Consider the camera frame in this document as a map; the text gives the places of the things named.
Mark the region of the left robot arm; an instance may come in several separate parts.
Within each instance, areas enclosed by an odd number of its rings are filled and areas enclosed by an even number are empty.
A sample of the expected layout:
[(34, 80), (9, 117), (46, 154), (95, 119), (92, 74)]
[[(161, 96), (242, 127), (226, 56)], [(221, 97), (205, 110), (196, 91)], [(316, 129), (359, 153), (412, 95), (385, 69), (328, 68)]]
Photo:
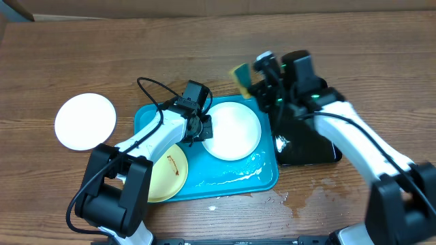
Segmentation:
[(156, 116), (141, 131), (117, 146), (98, 144), (89, 158), (82, 184), (68, 205), (71, 214), (95, 227), (89, 234), (104, 235), (106, 244), (154, 244), (142, 220), (146, 212), (153, 165), (173, 145), (192, 145), (212, 138), (211, 90), (193, 80), (185, 92), (157, 105)]

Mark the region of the yellow plate with stain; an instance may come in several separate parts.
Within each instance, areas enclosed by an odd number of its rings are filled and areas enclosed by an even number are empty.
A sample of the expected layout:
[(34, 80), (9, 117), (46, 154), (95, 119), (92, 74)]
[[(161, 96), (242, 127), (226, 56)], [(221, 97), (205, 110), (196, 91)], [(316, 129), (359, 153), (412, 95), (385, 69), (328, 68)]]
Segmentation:
[(187, 176), (187, 157), (175, 144), (153, 166), (148, 202), (158, 203), (172, 198), (182, 189)]

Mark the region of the green yellow sponge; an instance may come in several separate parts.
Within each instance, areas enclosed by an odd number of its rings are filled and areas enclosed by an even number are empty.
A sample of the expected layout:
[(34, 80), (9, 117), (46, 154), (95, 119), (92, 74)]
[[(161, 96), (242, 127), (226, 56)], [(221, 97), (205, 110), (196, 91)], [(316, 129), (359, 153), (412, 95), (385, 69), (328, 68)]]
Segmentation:
[(229, 71), (229, 75), (237, 85), (244, 99), (249, 99), (251, 94), (248, 88), (251, 86), (251, 69), (248, 63), (243, 63)]

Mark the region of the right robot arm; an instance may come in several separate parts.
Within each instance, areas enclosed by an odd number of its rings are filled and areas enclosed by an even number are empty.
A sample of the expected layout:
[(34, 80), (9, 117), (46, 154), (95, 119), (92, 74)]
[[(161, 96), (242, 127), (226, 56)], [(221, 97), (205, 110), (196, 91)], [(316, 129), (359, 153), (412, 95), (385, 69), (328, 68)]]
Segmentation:
[(325, 244), (416, 244), (435, 236), (435, 167), (417, 164), (386, 143), (298, 50), (257, 57), (263, 75), (247, 88), (269, 115), (282, 165), (346, 158), (370, 189), (363, 222), (333, 231)]

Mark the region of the white plate with stain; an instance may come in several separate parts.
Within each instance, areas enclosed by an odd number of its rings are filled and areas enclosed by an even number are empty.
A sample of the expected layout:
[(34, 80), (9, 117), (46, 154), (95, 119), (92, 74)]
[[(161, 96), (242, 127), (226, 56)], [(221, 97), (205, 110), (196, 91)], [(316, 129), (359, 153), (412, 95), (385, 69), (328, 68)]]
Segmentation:
[(59, 109), (54, 131), (57, 139), (72, 150), (90, 150), (105, 142), (116, 126), (116, 110), (104, 96), (83, 93)]

